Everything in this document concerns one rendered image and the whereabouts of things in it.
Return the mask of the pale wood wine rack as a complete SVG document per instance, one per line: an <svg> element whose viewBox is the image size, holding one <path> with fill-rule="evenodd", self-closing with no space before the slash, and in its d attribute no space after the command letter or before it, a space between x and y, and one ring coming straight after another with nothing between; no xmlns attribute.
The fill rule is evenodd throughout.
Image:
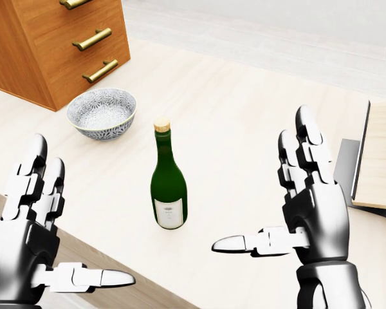
<svg viewBox="0 0 386 309"><path fill-rule="evenodd" d="M343 139L334 171L349 207L386 218L386 102L368 103L361 139Z"/></svg>

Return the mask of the grey patterned bowl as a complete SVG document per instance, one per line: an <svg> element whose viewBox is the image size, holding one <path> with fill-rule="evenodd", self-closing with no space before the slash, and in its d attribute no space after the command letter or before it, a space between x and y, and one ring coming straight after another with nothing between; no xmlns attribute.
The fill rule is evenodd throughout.
<svg viewBox="0 0 386 309"><path fill-rule="evenodd" d="M67 106L69 123L84 136L99 141L122 136L133 123L137 110L135 98L116 88L87 91Z"/></svg>

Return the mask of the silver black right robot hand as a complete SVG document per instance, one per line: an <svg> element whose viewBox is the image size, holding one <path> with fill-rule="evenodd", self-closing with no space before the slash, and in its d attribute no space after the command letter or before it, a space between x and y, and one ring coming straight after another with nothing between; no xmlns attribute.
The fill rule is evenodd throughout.
<svg viewBox="0 0 386 309"><path fill-rule="evenodd" d="M331 174L331 155L311 109L298 108L295 136L283 130L278 139L280 185L287 190L283 227L265 227L256 235L220 239L212 251L249 253L254 258L296 251L302 264L345 261L349 217L343 190Z"/></svg>

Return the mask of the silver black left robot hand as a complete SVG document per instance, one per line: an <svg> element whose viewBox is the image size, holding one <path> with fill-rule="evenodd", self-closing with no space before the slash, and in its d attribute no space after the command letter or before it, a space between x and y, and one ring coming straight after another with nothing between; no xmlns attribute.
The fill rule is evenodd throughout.
<svg viewBox="0 0 386 309"><path fill-rule="evenodd" d="M121 270L89 269L79 262L53 266L60 245L55 220L64 209L65 165L60 158L48 164L47 152L46 139L35 134L7 185L0 216L0 304L38 305L45 289L92 293L136 282Z"/></svg>

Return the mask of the green wine bottle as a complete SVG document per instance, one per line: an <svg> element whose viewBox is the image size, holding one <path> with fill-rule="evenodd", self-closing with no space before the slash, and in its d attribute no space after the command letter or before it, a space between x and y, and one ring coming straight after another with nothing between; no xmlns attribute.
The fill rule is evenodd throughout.
<svg viewBox="0 0 386 309"><path fill-rule="evenodd" d="M187 184L176 165L171 144L170 120L154 121L157 164L151 178L151 200L157 224L168 230L180 228L187 220Z"/></svg>

